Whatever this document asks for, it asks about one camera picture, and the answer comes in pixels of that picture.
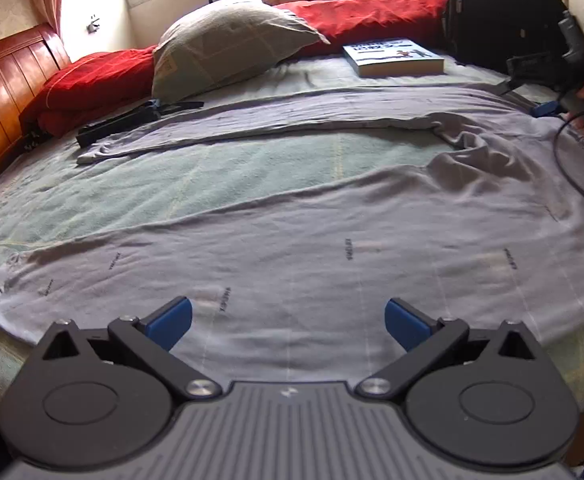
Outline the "grey sweatpants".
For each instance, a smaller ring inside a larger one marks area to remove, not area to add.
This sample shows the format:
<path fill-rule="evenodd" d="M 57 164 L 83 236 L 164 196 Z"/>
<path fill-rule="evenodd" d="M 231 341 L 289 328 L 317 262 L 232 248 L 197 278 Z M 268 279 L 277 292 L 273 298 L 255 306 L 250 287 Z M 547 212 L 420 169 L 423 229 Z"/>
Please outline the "grey sweatpants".
<path fill-rule="evenodd" d="M 397 358 L 386 302 L 542 342 L 584 326 L 584 144 L 470 88 L 365 93 L 336 125 L 433 131 L 395 166 L 179 220 L 76 238 L 0 267 L 0 327 L 34 344 L 60 318 L 97 328 L 177 296 L 176 356 L 219 382 L 348 379 Z"/>

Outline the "black backpack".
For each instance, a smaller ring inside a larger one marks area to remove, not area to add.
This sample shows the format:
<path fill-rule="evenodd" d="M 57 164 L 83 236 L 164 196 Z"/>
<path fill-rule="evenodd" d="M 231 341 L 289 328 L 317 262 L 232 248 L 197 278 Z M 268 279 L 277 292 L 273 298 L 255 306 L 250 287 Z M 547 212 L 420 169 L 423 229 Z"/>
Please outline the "black backpack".
<path fill-rule="evenodd" d="M 447 49 L 460 63 L 505 73 L 514 56 L 566 51 L 563 0 L 448 0 Z"/>

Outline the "white blue paperback book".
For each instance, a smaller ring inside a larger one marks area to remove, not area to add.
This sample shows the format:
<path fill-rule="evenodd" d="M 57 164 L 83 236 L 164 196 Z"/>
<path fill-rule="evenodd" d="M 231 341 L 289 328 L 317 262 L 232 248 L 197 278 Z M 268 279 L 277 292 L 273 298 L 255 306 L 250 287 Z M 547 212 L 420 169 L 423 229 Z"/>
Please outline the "white blue paperback book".
<path fill-rule="evenodd" d="M 347 61 L 360 77 L 429 76 L 444 73 L 444 58 L 409 39 L 348 44 Z"/>

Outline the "black folded umbrella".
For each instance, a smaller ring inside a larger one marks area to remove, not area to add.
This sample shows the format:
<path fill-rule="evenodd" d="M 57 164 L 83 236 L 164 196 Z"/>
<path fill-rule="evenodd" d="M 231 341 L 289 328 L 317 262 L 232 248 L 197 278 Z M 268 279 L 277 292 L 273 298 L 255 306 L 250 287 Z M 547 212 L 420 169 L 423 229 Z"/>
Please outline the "black folded umbrella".
<path fill-rule="evenodd" d="M 79 148 L 88 148 L 88 146 L 107 136 L 112 136 L 112 134 L 132 130 L 147 125 L 149 122 L 156 122 L 168 114 L 184 110 L 200 110 L 203 106 L 203 101 L 181 100 L 173 104 L 162 104 L 155 99 L 147 100 L 125 113 L 83 126 L 77 132 L 76 141 Z"/>

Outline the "red duvet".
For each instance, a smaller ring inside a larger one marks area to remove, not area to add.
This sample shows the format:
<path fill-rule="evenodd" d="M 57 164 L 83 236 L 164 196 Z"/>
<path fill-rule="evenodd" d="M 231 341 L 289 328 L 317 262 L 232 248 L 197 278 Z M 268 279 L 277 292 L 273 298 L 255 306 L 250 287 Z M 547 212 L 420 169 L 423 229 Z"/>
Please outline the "red duvet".
<path fill-rule="evenodd" d="M 341 52 L 345 44 L 408 38 L 426 48 L 444 42 L 448 0 L 310 0 L 281 3 L 327 38 L 295 58 Z M 91 53 L 51 76 L 21 112 L 22 133 L 64 136 L 117 108 L 150 96 L 154 48 Z"/>

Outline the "orange wooden headboard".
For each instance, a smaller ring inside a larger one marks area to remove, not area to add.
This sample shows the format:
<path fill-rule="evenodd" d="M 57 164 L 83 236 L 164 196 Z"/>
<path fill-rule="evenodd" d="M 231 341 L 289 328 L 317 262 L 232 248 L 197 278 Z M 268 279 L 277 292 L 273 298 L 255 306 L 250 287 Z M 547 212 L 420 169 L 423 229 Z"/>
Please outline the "orange wooden headboard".
<path fill-rule="evenodd" d="M 0 40 L 0 174 L 23 151 L 21 112 L 45 82 L 68 64 L 63 42 L 49 25 Z"/>

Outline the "grey-green plaid pillow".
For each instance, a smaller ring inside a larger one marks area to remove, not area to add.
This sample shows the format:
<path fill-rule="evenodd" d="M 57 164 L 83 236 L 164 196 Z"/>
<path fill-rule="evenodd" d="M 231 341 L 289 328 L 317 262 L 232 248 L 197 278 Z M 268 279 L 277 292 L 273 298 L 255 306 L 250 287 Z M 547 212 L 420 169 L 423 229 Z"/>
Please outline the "grey-green plaid pillow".
<path fill-rule="evenodd" d="M 153 52 L 152 96 L 175 103 L 255 77 L 329 40 L 289 10 L 264 0 L 218 0 L 185 14 Z"/>

